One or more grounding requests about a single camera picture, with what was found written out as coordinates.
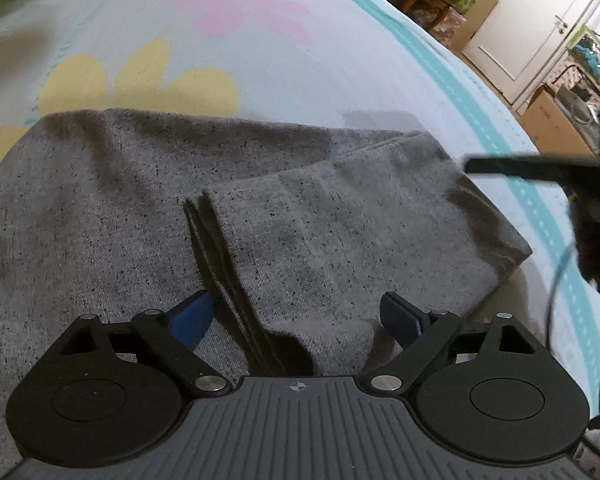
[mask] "gray ribbed panel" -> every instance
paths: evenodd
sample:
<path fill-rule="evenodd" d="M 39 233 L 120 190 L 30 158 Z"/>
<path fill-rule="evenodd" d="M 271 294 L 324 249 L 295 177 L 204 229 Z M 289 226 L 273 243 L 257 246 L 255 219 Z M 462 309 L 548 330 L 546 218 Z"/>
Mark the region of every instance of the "gray ribbed panel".
<path fill-rule="evenodd" d="M 29 460 L 8 480 L 586 480 L 567 458 L 497 468 L 427 437 L 400 400 L 352 378 L 245 378 L 236 392 L 194 403 L 161 446 L 128 462 L 69 470 Z"/>

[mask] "pink flower print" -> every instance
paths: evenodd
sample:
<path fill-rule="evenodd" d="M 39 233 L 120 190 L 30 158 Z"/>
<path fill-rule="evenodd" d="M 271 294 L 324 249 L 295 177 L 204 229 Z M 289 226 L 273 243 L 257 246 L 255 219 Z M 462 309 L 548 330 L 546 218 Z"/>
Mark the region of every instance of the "pink flower print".
<path fill-rule="evenodd" d="M 192 24 L 204 36 L 224 36 L 245 22 L 259 22 L 288 40 L 311 44 L 311 36 L 302 23 L 289 17 L 306 15 L 309 9 L 291 0 L 177 0 L 174 6 L 197 11 Z"/>

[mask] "bed sheet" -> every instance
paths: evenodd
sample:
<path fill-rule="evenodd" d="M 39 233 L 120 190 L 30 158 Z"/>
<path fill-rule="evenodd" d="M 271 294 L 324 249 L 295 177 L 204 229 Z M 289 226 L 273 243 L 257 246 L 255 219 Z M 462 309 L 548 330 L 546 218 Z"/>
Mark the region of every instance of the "bed sheet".
<path fill-rule="evenodd" d="M 414 114 L 458 161 L 535 151 L 486 86 L 385 0 L 0 0 L 0 160 L 45 114 L 107 107 L 393 130 Z M 510 311 L 541 335 L 572 239 L 564 194 L 475 182 L 534 250 L 478 314 Z M 600 297 L 573 262 L 553 340 L 597 413 Z"/>

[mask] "crosshair logo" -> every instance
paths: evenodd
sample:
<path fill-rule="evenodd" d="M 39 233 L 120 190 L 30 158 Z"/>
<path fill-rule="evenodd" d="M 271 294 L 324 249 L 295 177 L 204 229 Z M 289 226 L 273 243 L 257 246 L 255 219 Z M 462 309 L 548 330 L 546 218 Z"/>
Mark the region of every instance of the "crosshair logo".
<path fill-rule="evenodd" d="M 308 388 L 308 386 L 304 383 L 301 382 L 297 382 L 297 383 L 293 383 L 291 384 L 291 386 L 289 386 L 293 391 L 295 392 L 301 392 L 302 390 L 305 390 Z"/>

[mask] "silver screw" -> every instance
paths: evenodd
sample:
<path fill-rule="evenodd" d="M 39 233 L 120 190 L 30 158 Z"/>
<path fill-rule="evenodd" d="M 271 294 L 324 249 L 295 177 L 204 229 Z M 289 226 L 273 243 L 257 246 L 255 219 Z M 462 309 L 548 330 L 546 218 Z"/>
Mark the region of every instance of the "silver screw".
<path fill-rule="evenodd" d="M 217 375 L 203 375 L 196 379 L 196 388 L 203 392 L 219 392 L 226 386 L 226 380 Z"/>
<path fill-rule="evenodd" d="M 402 381 L 393 375 L 377 375 L 371 379 L 371 385 L 382 392 L 394 392 L 402 386 Z"/>

